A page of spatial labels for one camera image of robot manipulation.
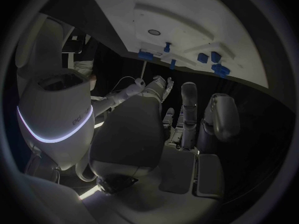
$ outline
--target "blue fastener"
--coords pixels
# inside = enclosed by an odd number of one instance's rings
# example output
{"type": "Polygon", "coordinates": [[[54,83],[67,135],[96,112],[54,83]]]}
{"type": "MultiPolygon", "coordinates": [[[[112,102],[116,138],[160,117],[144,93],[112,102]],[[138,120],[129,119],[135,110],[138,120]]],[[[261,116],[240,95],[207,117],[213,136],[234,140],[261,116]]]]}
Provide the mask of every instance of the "blue fastener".
{"type": "Polygon", "coordinates": [[[206,54],[203,53],[199,53],[197,60],[200,61],[201,63],[207,63],[208,62],[209,57],[206,54]]]}
{"type": "Polygon", "coordinates": [[[212,65],[212,70],[216,75],[220,76],[221,78],[225,78],[230,73],[230,70],[225,66],[222,66],[221,64],[212,65]]]}
{"type": "Polygon", "coordinates": [[[148,61],[152,61],[153,54],[151,54],[150,52],[140,51],[138,53],[138,58],[145,59],[145,60],[148,60],[148,61]]]}
{"type": "Polygon", "coordinates": [[[171,60],[170,69],[173,70],[175,67],[176,60],[171,60]]]}
{"type": "Polygon", "coordinates": [[[212,51],[211,52],[211,61],[213,63],[218,63],[221,59],[221,56],[216,52],[216,51],[212,51]]]}
{"type": "Polygon", "coordinates": [[[164,52],[170,52],[170,44],[169,42],[166,43],[166,46],[164,47],[164,52]]]}

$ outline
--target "glowing light strip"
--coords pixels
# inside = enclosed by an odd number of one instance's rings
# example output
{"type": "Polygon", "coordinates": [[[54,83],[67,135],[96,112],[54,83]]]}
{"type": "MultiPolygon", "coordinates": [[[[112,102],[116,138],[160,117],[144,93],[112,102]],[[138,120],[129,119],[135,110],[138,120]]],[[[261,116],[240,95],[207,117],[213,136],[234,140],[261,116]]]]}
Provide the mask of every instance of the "glowing light strip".
{"type": "Polygon", "coordinates": [[[34,138],[36,138],[38,141],[41,141],[41,142],[43,142],[43,143],[58,143],[58,142],[60,142],[60,141],[63,141],[63,140],[65,140],[65,139],[67,139],[67,138],[69,138],[70,136],[72,136],[74,133],[76,133],[88,120],[89,120],[89,118],[90,118],[90,116],[91,116],[91,114],[92,114],[92,112],[93,112],[93,108],[92,108],[92,106],[91,106],[91,108],[90,108],[90,112],[89,112],[89,114],[87,115],[87,117],[85,118],[85,120],[77,127],[77,128],[75,128],[73,131],[71,131],[70,133],[68,133],[67,135],[65,135],[65,136],[63,136],[63,137],[61,137],[61,138],[56,138],[56,139],[45,139],[45,138],[42,138],[42,137],[39,137],[38,135],[36,135],[32,130],[31,130],[31,128],[28,126],[28,124],[26,123],[26,121],[24,120],[24,118],[23,118],[23,116],[22,116],[22,114],[21,114],[21,112],[20,112],[20,110],[19,110],[19,107],[17,106],[17,111],[18,111],[18,113],[19,113],[19,115],[20,115],[20,118],[21,118],[21,120],[23,121],[23,123],[24,123],[24,125],[26,126],[26,128],[28,129],[28,131],[32,134],[32,136],[34,137],[34,138]]]}
{"type": "Polygon", "coordinates": [[[96,124],[96,125],[95,125],[95,128],[98,128],[98,127],[102,126],[103,123],[104,123],[104,122],[101,122],[101,123],[96,124]]]}
{"type": "Polygon", "coordinates": [[[96,191],[99,191],[99,190],[100,190],[100,189],[99,189],[99,187],[98,187],[98,185],[97,185],[97,186],[93,187],[92,189],[88,190],[87,192],[83,193],[79,198],[80,198],[81,200],[83,200],[83,199],[85,199],[85,198],[87,198],[87,197],[93,195],[96,191]]]}

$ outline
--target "white panel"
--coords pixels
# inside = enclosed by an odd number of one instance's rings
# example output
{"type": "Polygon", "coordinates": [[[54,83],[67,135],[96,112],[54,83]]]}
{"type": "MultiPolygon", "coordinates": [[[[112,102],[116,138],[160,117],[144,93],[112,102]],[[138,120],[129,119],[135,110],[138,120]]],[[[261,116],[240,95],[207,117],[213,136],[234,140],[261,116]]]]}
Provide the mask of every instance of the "white panel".
{"type": "Polygon", "coordinates": [[[167,63],[213,72],[197,61],[199,53],[217,51],[230,76],[268,87],[259,53],[248,32],[219,0],[96,0],[130,52],[152,52],[167,63]],[[159,30],[160,36],[148,33],[159,30]],[[171,50],[164,53],[164,43],[171,50]]]}

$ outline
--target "blue bracket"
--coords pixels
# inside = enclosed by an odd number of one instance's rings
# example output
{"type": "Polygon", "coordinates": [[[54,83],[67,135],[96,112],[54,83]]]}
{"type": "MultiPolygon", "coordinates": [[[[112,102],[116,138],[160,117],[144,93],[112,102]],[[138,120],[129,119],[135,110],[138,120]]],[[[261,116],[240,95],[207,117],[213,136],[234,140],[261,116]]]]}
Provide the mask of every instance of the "blue bracket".
{"type": "Polygon", "coordinates": [[[171,64],[170,64],[170,69],[171,70],[174,70],[174,67],[175,67],[175,63],[176,63],[176,60],[171,60],[171,64]]]}
{"type": "Polygon", "coordinates": [[[164,47],[164,52],[167,52],[167,53],[170,52],[170,45],[171,45],[171,43],[169,43],[169,42],[166,43],[166,46],[164,47]]]}
{"type": "Polygon", "coordinates": [[[211,52],[211,61],[213,63],[218,63],[221,59],[221,56],[216,52],[216,51],[212,51],[211,52]]]}
{"type": "Polygon", "coordinates": [[[150,52],[139,51],[138,58],[148,60],[148,61],[152,61],[153,54],[151,54],[150,52]]]}
{"type": "Polygon", "coordinates": [[[220,76],[221,78],[225,78],[230,73],[230,70],[225,66],[222,66],[221,64],[212,65],[212,70],[216,75],[220,76]]]}
{"type": "Polygon", "coordinates": [[[199,53],[197,60],[200,61],[201,63],[207,63],[208,62],[209,57],[206,54],[203,53],[199,53]]]}

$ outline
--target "blue clip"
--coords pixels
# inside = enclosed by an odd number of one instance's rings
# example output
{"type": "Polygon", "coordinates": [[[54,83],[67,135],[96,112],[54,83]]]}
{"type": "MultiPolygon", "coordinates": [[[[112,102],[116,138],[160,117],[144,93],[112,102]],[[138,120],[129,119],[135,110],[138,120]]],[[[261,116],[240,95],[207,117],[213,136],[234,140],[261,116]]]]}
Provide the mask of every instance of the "blue clip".
{"type": "Polygon", "coordinates": [[[212,70],[216,75],[220,76],[221,78],[225,78],[230,73],[230,70],[225,66],[222,66],[221,64],[212,65],[212,70]]]}
{"type": "Polygon", "coordinates": [[[213,63],[218,63],[221,59],[221,56],[216,52],[216,51],[212,51],[211,52],[211,61],[213,63]]]}
{"type": "Polygon", "coordinates": [[[170,44],[169,42],[166,43],[166,46],[164,47],[164,52],[170,52],[170,44]]]}
{"type": "Polygon", "coordinates": [[[175,67],[175,63],[176,63],[176,60],[173,60],[173,59],[172,59],[172,60],[171,60],[170,67],[169,67],[171,70],[174,69],[174,67],[175,67]]]}
{"type": "Polygon", "coordinates": [[[199,53],[197,60],[200,61],[201,63],[207,63],[208,62],[209,57],[206,54],[203,53],[199,53]]]}
{"type": "Polygon", "coordinates": [[[148,61],[152,61],[153,54],[151,54],[150,52],[139,51],[138,58],[145,59],[145,60],[148,60],[148,61]]]}

